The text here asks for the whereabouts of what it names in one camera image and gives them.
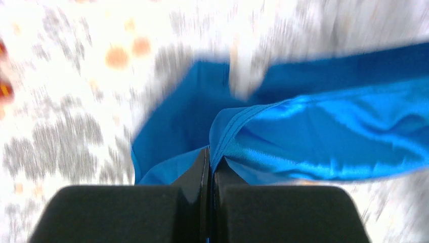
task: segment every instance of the blue fabric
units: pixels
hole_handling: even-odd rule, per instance
[[[136,184],[171,184],[210,146],[249,184],[362,180],[429,165],[429,44],[275,65],[247,101],[197,62],[132,144]]]

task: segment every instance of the floral tablecloth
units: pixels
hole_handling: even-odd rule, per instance
[[[280,59],[422,42],[428,10],[427,0],[0,0],[10,55],[0,65],[16,89],[0,107],[0,242],[26,242],[64,186],[132,184],[130,139],[193,59],[230,60],[245,98]],[[429,241],[428,178],[337,185],[373,242],[418,243]]]

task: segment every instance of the blue garment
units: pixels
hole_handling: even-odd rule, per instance
[[[269,68],[247,101],[197,62],[132,144],[136,184],[171,184],[210,146],[249,184],[362,180],[429,165],[429,43]]]

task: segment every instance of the folded fabric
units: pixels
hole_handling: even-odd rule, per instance
[[[249,184],[363,180],[429,165],[429,43],[274,65],[247,100],[196,62],[132,144],[136,184],[171,184],[210,147]]]

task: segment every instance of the gray pattern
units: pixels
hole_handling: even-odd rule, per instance
[[[135,129],[201,54],[225,60],[235,48],[241,59],[231,58],[230,86],[237,95],[249,95],[275,62],[368,52],[429,35],[426,0],[171,3],[164,16],[171,27],[166,38],[173,39],[154,48],[144,64],[132,61],[138,82],[113,80],[125,87],[120,92],[89,87],[83,70],[97,47],[100,25],[85,15],[89,12],[77,11],[75,3],[66,7],[71,6],[66,2],[73,0],[0,0],[5,13],[41,13],[26,16],[32,18],[27,28],[36,34],[19,42],[8,32],[8,18],[19,18],[0,19],[0,36],[14,53],[10,65],[20,98],[9,116],[0,119],[0,173],[5,173],[0,242],[26,242],[44,206],[62,186],[133,184],[129,150]],[[17,54],[26,48],[28,53]],[[351,195],[374,243],[423,243],[429,242],[428,178],[429,171],[423,171],[389,180],[322,184],[340,186]]]

